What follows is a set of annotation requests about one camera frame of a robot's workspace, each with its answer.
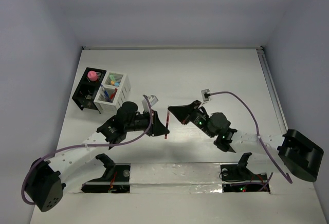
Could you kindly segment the dark red ink pen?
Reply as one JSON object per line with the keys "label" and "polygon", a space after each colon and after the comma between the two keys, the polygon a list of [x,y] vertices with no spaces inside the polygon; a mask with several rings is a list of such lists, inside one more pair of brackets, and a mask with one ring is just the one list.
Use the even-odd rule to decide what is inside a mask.
{"label": "dark red ink pen", "polygon": [[170,113],[167,113],[167,119],[166,119],[166,129],[169,131],[169,119],[170,119]]}

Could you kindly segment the red gel pen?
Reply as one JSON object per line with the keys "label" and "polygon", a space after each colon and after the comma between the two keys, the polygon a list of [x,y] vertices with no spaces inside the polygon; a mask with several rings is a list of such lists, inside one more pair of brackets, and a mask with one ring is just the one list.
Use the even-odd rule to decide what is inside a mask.
{"label": "red gel pen", "polygon": [[110,95],[110,100],[111,100],[111,102],[113,102],[114,101],[114,98],[115,98],[115,95],[116,95],[116,93],[117,93],[117,91],[118,91],[118,89],[117,88],[115,88],[114,89],[114,91],[113,91],[113,93]]}

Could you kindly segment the blue gel pen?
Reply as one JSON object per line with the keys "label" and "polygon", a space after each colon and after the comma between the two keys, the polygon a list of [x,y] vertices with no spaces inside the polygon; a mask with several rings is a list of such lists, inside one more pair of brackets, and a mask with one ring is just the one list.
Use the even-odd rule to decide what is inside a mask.
{"label": "blue gel pen", "polygon": [[108,92],[106,91],[106,89],[104,88],[104,86],[102,84],[100,85],[100,88],[103,92],[103,96],[106,95],[107,97],[109,97]]}

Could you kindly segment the green highlighter marker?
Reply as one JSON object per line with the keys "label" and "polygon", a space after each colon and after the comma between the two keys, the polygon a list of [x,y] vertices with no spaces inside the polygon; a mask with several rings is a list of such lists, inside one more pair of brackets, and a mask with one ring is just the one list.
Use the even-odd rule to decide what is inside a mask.
{"label": "green highlighter marker", "polygon": [[116,82],[115,76],[113,74],[110,74],[108,77],[111,81]]}

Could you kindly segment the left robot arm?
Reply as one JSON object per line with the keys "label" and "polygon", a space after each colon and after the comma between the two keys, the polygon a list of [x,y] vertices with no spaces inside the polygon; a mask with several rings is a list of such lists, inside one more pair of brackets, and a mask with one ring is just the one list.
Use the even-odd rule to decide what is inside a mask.
{"label": "left robot arm", "polygon": [[115,163],[106,155],[106,150],[130,144],[145,135],[157,137],[168,133],[150,103],[140,113],[136,103],[126,101],[82,143],[61,148],[34,161],[24,178],[21,197],[26,204],[47,212],[78,182],[78,171],[93,159],[102,162],[96,168],[97,176],[102,180],[112,178]]}

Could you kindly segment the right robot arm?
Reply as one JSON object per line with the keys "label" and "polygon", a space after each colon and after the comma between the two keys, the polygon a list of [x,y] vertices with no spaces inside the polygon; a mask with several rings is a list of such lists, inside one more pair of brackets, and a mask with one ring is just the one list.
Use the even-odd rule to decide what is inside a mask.
{"label": "right robot arm", "polygon": [[254,173],[283,172],[315,182],[323,149],[295,129],[283,135],[248,134],[232,128],[223,113],[207,114],[199,100],[188,105],[169,106],[168,111],[183,125],[193,123],[222,152],[241,153],[236,172],[248,179]]}

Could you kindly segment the white slatted organizer container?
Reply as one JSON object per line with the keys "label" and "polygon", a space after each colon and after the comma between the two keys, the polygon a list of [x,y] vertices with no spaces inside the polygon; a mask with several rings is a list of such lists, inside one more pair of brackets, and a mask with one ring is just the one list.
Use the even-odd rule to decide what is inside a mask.
{"label": "white slatted organizer container", "polygon": [[107,71],[94,99],[100,113],[115,114],[122,104],[128,100],[131,84],[128,75]]}

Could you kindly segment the black organizer container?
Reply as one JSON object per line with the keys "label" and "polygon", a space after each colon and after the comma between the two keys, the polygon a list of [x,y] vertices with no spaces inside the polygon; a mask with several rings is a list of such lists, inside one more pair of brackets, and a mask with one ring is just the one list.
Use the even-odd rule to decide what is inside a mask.
{"label": "black organizer container", "polygon": [[[96,73],[96,76],[98,77],[96,81],[89,79],[88,73],[90,71],[94,71]],[[80,82],[72,96],[72,100],[76,103],[79,109],[93,109],[100,113],[100,109],[95,105],[94,100],[105,77],[105,74],[106,70],[86,67],[82,78],[80,79]]]}

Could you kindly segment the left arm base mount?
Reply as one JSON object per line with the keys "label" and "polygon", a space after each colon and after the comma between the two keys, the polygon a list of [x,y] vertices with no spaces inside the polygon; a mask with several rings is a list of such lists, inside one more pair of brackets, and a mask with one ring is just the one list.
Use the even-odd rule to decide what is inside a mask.
{"label": "left arm base mount", "polygon": [[82,184],[83,193],[123,194],[130,192],[130,164],[116,164],[108,155],[98,154],[95,159],[104,167],[101,177]]}

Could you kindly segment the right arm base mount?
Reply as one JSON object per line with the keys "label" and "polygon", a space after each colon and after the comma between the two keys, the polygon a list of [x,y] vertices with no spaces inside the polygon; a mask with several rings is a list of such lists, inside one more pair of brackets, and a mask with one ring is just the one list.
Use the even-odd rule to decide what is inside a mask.
{"label": "right arm base mount", "polygon": [[244,153],[235,164],[222,164],[219,178],[224,193],[267,192],[270,193],[267,174],[254,174],[248,168],[252,153]]}

